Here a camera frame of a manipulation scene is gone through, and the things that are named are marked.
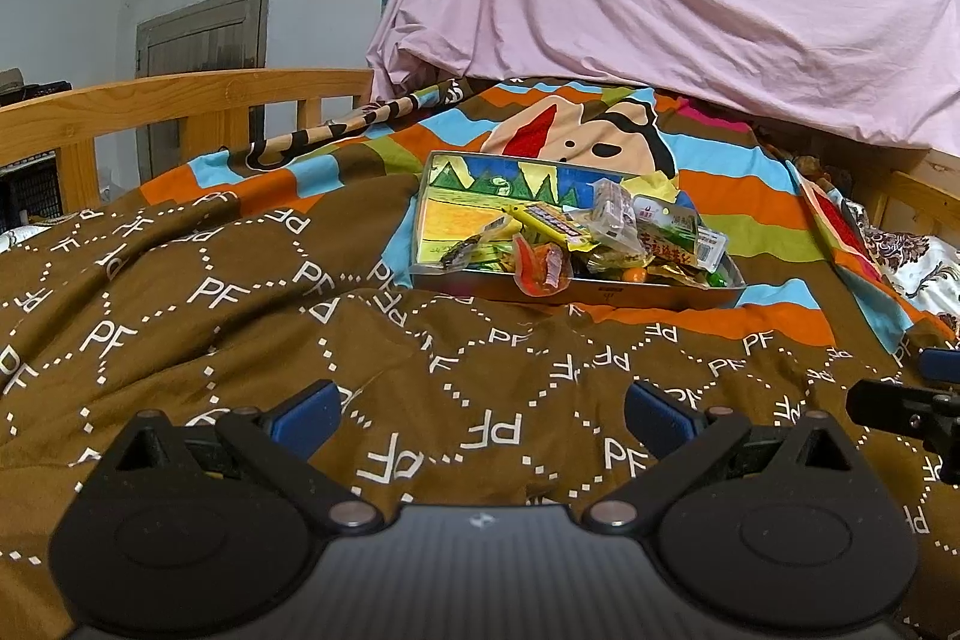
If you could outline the yellow seaweed cracker packet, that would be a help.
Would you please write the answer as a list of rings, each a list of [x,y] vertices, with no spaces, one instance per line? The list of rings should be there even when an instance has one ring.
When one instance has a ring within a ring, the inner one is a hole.
[[[509,205],[505,211],[523,226],[534,230],[537,236],[548,237],[568,252],[590,252],[599,245],[587,227],[548,203]]]

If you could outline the rice crisp cake packet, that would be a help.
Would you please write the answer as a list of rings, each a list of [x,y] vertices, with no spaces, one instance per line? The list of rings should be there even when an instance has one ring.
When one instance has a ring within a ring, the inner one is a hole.
[[[592,276],[610,276],[615,278],[625,273],[627,269],[646,268],[649,257],[646,253],[622,252],[617,248],[597,247],[584,253],[583,262]]]

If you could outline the dark date snack packet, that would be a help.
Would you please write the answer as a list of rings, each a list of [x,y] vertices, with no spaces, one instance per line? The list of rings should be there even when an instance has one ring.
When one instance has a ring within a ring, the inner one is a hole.
[[[472,234],[462,239],[462,241],[455,242],[449,250],[444,252],[443,257],[439,259],[439,268],[443,269],[443,271],[466,269],[467,266],[472,263],[473,253],[477,252],[478,247],[480,247],[483,242],[493,241],[494,237],[501,234],[501,232],[511,224],[511,221],[512,218],[509,214],[500,214],[496,220],[490,221],[486,226],[478,230],[477,234]]]

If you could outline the wooden bed rail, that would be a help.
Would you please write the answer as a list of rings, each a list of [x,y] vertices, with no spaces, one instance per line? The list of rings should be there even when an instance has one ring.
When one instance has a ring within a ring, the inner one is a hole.
[[[249,110],[295,103],[298,125],[320,120],[325,99],[370,97],[367,68],[245,68],[194,71],[55,92],[2,109],[2,163],[52,152],[65,211],[99,202],[94,142],[176,120],[184,161],[249,143]]]

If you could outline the brown patterned striped quilt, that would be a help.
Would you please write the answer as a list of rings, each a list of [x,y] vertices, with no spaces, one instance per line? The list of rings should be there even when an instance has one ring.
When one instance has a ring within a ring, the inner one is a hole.
[[[659,170],[726,234],[745,292],[670,312],[418,289],[436,149]],[[49,537],[140,409],[210,425],[327,378],[343,420],[317,466],[381,509],[579,510],[649,463],[623,422],[632,381],[781,427],[839,413],[861,378],[911,383],[912,347],[957,341],[754,120],[692,97],[449,81],[352,127],[212,152],[3,255],[2,632],[70,630]]]

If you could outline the floral white fabric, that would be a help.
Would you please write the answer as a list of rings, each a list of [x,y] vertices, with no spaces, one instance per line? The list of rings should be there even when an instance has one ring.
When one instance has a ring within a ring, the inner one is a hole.
[[[935,236],[878,229],[866,208],[839,198],[839,211],[866,247],[880,275],[918,310],[942,320],[958,333],[958,250]]]

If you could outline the golden foil snack packet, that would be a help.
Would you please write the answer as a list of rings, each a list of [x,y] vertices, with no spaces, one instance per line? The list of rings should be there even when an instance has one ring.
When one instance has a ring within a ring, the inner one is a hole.
[[[646,266],[646,281],[656,284],[670,284],[670,286],[693,287],[693,289],[708,289],[701,269],[690,269],[678,263],[654,260]]]

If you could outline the black crate with hat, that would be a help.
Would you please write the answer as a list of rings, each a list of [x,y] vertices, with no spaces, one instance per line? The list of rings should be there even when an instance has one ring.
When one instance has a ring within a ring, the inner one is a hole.
[[[68,81],[26,83],[19,68],[2,71],[2,106],[20,104],[55,92],[70,91]],[[62,214],[55,152],[28,156],[2,167],[2,230],[27,226]]]

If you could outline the red orange clear snack packet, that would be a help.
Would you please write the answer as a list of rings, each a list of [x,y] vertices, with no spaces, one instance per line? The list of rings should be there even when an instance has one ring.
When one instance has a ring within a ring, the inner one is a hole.
[[[512,279],[528,298],[551,298],[566,291],[571,283],[568,250],[553,242],[534,245],[523,234],[514,234],[512,258]]]

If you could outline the grey wooden door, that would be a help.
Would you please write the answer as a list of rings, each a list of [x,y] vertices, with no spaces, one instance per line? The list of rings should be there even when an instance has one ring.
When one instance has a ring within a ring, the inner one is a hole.
[[[265,67],[268,0],[205,0],[137,28],[135,76]],[[263,136],[263,107],[249,110],[249,131]],[[179,120],[137,130],[140,181],[179,164]]]

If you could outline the peanut nut bar packet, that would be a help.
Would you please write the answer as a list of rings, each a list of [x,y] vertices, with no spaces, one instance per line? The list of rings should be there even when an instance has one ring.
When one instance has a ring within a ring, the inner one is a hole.
[[[620,184],[601,179],[592,184],[594,202],[590,208],[590,230],[602,242],[623,252],[640,253],[643,246],[636,232],[633,197]]]

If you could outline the colourful dragon tray box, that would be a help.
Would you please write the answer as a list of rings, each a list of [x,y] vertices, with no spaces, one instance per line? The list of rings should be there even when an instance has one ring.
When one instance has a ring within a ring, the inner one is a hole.
[[[661,172],[435,152],[421,175],[416,286],[518,304],[735,304],[726,234]]]

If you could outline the small orange ball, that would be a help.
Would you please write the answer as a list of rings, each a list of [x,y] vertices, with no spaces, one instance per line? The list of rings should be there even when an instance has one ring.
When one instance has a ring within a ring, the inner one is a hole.
[[[623,271],[623,279],[629,283],[644,283],[647,278],[646,268],[644,266],[635,266]]]

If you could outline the green stick snack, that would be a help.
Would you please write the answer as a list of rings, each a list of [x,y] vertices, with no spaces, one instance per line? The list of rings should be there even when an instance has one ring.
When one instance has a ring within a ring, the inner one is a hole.
[[[714,287],[715,289],[726,289],[726,287],[731,286],[731,283],[727,281],[726,276],[720,269],[718,271],[706,271],[704,273],[704,282],[708,284],[709,287]]]

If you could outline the white barcode green snack pouch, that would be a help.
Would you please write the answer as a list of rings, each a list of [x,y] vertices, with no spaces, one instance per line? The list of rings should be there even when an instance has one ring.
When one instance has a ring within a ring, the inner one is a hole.
[[[692,206],[636,195],[636,232],[659,259],[715,273],[726,257],[727,236],[709,229]]]

